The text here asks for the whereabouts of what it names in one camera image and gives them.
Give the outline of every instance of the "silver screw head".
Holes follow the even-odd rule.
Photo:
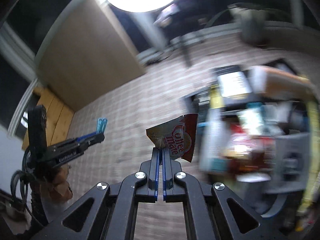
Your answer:
[[[215,184],[214,184],[214,188],[216,189],[216,190],[224,190],[224,184],[223,183],[221,183],[221,182],[216,182]]]
[[[186,174],[185,174],[184,172],[180,171],[180,172],[177,172],[177,173],[176,173],[176,177],[177,177],[178,179],[183,179],[183,178],[186,177]]]
[[[146,174],[144,172],[142,172],[142,171],[138,171],[136,173],[136,178],[137,179],[143,179],[145,176],[146,176]]]
[[[97,184],[97,189],[99,189],[99,190],[104,190],[106,188],[107,188],[107,184],[105,182],[99,182]]]

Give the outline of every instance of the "red packet label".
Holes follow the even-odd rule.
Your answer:
[[[168,148],[170,157],[192,161],[196,140],[198,114],[185,114],[176,119],[151,127],[147,136],[158,148]]]

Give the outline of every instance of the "black metal linkage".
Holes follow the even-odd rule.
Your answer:
[[[279,230],[273,228],[268,220],[263,219],[228,187],[223,186],[223,190],[218,190],[213,185],[212,194],[216,200],[216,211],[213,215],[216,218],[223,218],[217,220],[218,227],[223,223],[226,223],[228,227],[228,230],[224,230],[224,232],[220,227],[219,232],[222,236],[228,231],[228,239],[235,240],[287,239]]]
[[[186,228],[190,230],[188,240],[215,240],[208,208],[204,200],[199,181],[192,175],[183,173],[184,178],[175,174],[174,181],[185,188],[186,197],[183,202]]]
[[[167,203],[181,202],[185,195],[184,188],[173,182],[173,176],[179,171],[182,171],[180,162],[170,158],[167,148],[162,149],[163,200]]]
[[[137,187],[147,183],[147,179],[147,174],[141,179],[131,174],[123,180],[105,240],[126,240],[133,236],[132,224],[135,224],[137,216],[134,210],[138,208],[135,193]]]
[[[151,160],[141,163],[140,171],[148,175],[148,183],[137,189],[139,202],[155,203],[158,200],[160,150],[153,148]]]
[[[32,239],[99,239],[106,218],[111,215],[105,204],[109,192],[108,184],[104,190],[95,185]]]

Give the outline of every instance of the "yellow tape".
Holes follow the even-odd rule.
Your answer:
[[[298,212],[305,212],[306,209],[312,204],[313,185],[318,177],[320,168],[320,137],[319,137],[319,112],[315,102],[307,103],[307,111],[309,117],[310,126],[310,166],[309,166],[309,178],[307,188],[303,194],[303,199]]]
[[[210,108],[224,107],[223,98],[220,94],[219,86],[212,85],[210,88]]]

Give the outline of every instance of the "tiled floor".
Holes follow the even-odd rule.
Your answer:
[[[192,68],[186,68],[182,54],[175,51],[169,59],[147,67],[145,75],[75,113],[69,137],[94,131],[99,117],[106,117],[108,126],[104,142],[71,163],[68,181],[74,192],[72,202],[100,181],[113,184],[138,171],[141,162],[151,157],[153,148],[145,130],[186,114],[180,98],[206,86],[214,67],[261,65],[284,57],[317,84],[316,91],[320,88],[320,71],[315,71],[320,67],[318,59],[297,52],[252,48],[241,43],[237,34],[207,40],[190,47],[189,51]],[[197,160],[195,152],[192,163],[181,161],[182,168],[203,180]],[[156,204],[139,204],[135,239],[186,239],[182,204],[165,204],[161,199],[162,196]]]

